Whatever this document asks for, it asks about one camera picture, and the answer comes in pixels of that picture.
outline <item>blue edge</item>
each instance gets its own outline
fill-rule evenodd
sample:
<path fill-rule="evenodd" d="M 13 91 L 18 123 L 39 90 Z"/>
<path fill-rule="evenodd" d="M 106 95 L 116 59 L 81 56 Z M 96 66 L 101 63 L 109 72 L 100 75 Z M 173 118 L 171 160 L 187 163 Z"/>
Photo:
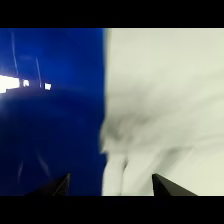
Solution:
<path fill-rule="evenodd" d="M 25 195 L 66 173 L 69 195 L 101 195 L 104 29 L 1 28 L 1 75 L 16 76 L 12 36 L 19 77 L 38 80 L 38 59 L 52 90 L 1 97 L 0 195 Z"/>

